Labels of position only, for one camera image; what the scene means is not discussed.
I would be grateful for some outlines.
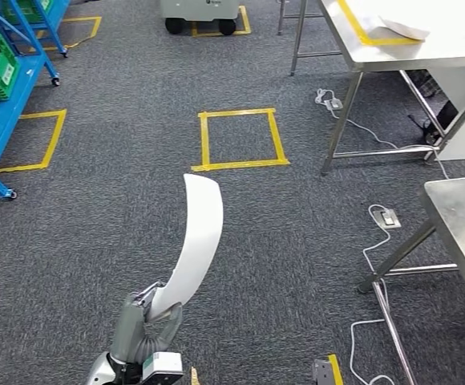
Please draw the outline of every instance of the metal table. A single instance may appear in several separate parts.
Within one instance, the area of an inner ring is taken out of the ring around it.
[[[383,262],[375,273],[359,285],[359,291],[363,293],[371,288],[375,291],[379,305],[384,314],[384,319],[389,328],[400,361],[411,385],[416,385],[416,379],[400,342],[395,323],[391,318],[380,280],[387,276],[451,270],[460,270],[465,280],[465,178],[426,182],[421,194],[421,200],[429,219],[425,221],[418,231]],[[446,245],[456,262],[455,264],[394,269],[396,264],[435,231],[437,231]]]
[[[417,97],[417,101],[426,113],[427,117],[441,134],[439,145],[445,144],[465,121],[465,110],[458,114],[456,120],[446,132],[438,122],[435,114],[405,73],[405,70],[417,70],[430,67],[465,67],[465,39],[460,42],[451,42],[446,39],[430,39],[418,42],[403,38],[387,28],[370,26],[365,30],[357,21],[356,16],[347,4],[347,0],[317,0],[323,17],[327,21],[335,41],[340,49],[340,54],[352,72],[350,85],[343,102],[343,108],[332,137],[329,150],[322,173],[325,175],[333,159],[349,158],[356,156],[377,156],[401,154],[407,152],[429,152],[427,146],[412,146],[399,149],[385,149],[359,152],[336,152],[344,130],[352,102],[365,72],[399,71],[404,80]],[[295,49],[294,51],[291,75],[295,73],[298,58],[337,55],[337,52],[312,52],[300,53],[300,38],[306,15],[307,0],[301,0],[299,14]]]

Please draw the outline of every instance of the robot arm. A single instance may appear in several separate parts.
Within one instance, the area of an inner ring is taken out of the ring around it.
[[[223,221],[218,184],[202,176],[186,174],[184,178],[188,215],[184,244],[176,268],[166,285],[156,282],[142,292],[128,294],[110,352],[94,363],[87,385],[168,385],[182,375],[180,355],[165,353],[161,357],[159,352],[167,350],[174,340],[182,322],[182,306],[204,280],[218,247]],[[153,338],[145,333],[144,323],[165,317],[168,322],[159,335]],[[176,369],[168,369],[171,365]]]
[[[180,326],[183,320],[183,306],[180,303],[174,305],[170,310],[168,322],[165,327],[156,337],[144,336],[143,339],[137,347],[134,355],[134,362],[143,364],[147,358],[156,351],[166,351]]]

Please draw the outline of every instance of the floor power socket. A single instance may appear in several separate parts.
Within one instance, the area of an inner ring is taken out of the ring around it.
[[[383,229],[398,229],[402,227],[393,209],[374,210],[374,218]]]

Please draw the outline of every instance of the blue shelf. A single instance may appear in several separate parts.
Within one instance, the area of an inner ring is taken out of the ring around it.
[[[70,3],[70,0],[54,0],[54,4],[48,13],[48,18],[54,30],[57,30],[57,27],[60,26]],[[33,30],[46,30],[48,28],[45,22],[31,22],[30,25]]]
[[[10,99],[0,102],[0,157],[45,64],[43,55],[20,56],[20,73]]]

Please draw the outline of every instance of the yellow tape square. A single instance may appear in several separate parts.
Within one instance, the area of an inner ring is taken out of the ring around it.
[[[192,166],[193,171],[211,171],[211,170],[223,170],[226,168],[248,168],[248,167],[263,167],[263,166],[279,166],[289,164],[289,161],[284,155],[282,143],[277,129],[277,123],[274,113],[275,108],[257,108],[252,110],[236,110],[236,111],[213,111],[213,112],[201,112],[199,114],[200,118],[200,141],[202,152],[202,164],[199,166]],[[270,128],[272,140],[274,142],[276,159],[269,160],[248,160],[242,162],[226,162],[226,163],[211,163],[210,162],[210,136],[208,128],[208,118],[226,117],[226,116],[242,116],[242,115],[260,115],[266,114],[268,116],[268,125]]]
[[[0,168],[0,172],[39,170],[48,167],[49,163],[51,162],[51,158],[53,156],[54,149],[57,144],[57,140],[60,138],[60,133],[61,133],[61,128],[63,127],[63,122],[65,121],[66,115],[67,109],[21,115],[20,119],[39,119],[56,117],[57,121],[54,125],[54,129],[53,130],[52,135],[51,135],[51,139],[49,140],[48,149],[44,154],[44,157],[42,159],[42,162],[37,164],[23,164],[19,166],[4,167]]]
[[[83,39],[81,39],[78,42],[73,43],[73,44],[64,44],[64,46],[67,49],[74,48],[74,47],[79,46],[79,44],[82,42],[85,42],[88,39],[94,38],[97,32],[99,30],[99,27],[100,26],[100,21],[102,19],[103,19],[102,16],[85,16],[85,17],[82,17],[82,18],[64,18],[61,22],[94,22],[94,26],[92,26],[91,32],[90,32],[89,36],[87,36],[86,38],[83,38]],[[45,37],[45,31],[46,30],[39,30],[36,34],[36,38],[41,39],[41,38]],[[34,48],[30,48],[30,52],[33,52],[34,50],[35,50]],[[44,51],[57,51],[57,48],[54,46],[44,47]]]
[[[247,16],[247,9],[245,6],[240,6],[239,13],[242,15],[242,22],[243,23],[242,30],[236,30],[234,34],[250,34],[252,32],[250,28],[250,22],[248,20],[248,16]],[[205,38],[205,37],[213,37],[213,36],[223,36],[220,32],[205,32],[203,34],[199,34],[197,30],[197,23],[192,22],[191,24],[191,35],[194,38]]]

